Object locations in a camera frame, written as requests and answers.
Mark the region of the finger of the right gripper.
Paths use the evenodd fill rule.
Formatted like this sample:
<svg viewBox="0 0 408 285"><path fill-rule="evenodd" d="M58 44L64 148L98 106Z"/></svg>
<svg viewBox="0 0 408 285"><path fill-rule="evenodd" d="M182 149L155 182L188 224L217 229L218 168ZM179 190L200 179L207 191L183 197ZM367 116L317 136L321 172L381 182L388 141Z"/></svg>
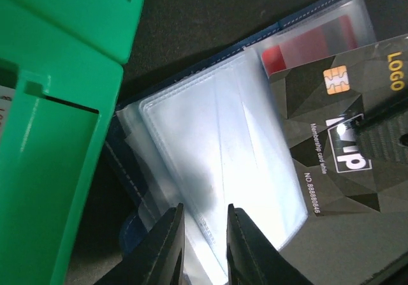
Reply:
<svg viewBox="0 0 408 285"><path fill-rule="evenodd" d="M407 97L377 105L351 124L361 155L382 162L407 164Z"/></svg>

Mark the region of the red circle credit card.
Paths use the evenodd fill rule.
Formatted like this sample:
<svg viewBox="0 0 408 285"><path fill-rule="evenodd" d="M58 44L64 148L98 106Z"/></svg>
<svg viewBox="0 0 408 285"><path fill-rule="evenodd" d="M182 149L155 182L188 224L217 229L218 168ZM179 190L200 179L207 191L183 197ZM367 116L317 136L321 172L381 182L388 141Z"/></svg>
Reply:
<svg viewBox="0 0 408 285"><path fill-rule="evenodd" d="M267 48L261 54L266 74L293 68L358 46L348 15L342 15L298 36Z"/></svg>

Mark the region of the blue card holder wallet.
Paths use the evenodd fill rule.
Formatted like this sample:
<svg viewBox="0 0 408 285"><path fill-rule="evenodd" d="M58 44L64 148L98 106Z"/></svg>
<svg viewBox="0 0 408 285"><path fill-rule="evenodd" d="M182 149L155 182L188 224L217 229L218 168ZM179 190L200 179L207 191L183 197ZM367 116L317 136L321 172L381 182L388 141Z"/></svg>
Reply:
<svg viewBox="0 0 408 285"><path fill-rule="evenodd" d="M319 0L117 107L105 148L136 205L120 233L125 254L179 203L192 284L228 280L229 204L275 248L291 240L307 209L261 54L342 15L357 47L375 41L364 0Z"/></svg>

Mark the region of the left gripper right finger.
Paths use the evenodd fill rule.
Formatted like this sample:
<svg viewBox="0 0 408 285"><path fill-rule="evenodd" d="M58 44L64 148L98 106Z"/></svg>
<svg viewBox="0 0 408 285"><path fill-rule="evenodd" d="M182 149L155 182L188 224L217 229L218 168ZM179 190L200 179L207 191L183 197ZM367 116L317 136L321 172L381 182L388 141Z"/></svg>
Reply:
<svg viewBox="0 0 408 285"><path fill-rule="evenodd" d="M226 236L229 284L311 283L279 254L245 210L232 204Z"/></svg>

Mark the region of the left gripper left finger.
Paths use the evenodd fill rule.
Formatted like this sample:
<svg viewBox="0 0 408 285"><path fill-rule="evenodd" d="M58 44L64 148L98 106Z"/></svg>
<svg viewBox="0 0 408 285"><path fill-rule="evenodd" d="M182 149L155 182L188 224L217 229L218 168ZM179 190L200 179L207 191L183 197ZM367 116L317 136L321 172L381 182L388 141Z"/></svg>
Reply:
<svg viewBox="0 0 408 285"><path fill-rule="evenodd" d="M169 208L143 241L97 284L182 284L184 206Z"/></svg>

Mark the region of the black VIP credit card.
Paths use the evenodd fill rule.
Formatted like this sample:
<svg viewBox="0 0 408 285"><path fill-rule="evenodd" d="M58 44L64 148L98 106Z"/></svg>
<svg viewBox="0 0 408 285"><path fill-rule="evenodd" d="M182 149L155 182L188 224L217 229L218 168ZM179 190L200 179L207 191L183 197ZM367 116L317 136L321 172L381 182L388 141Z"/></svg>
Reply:
<svg viewBox="0 0 408 285"><path fill-rule="evenodd" d="M286 255L316 284L384 284L407 268L407 164L361 155L351 126L407 97L407 36L274 73L309 219Z"/></svg>

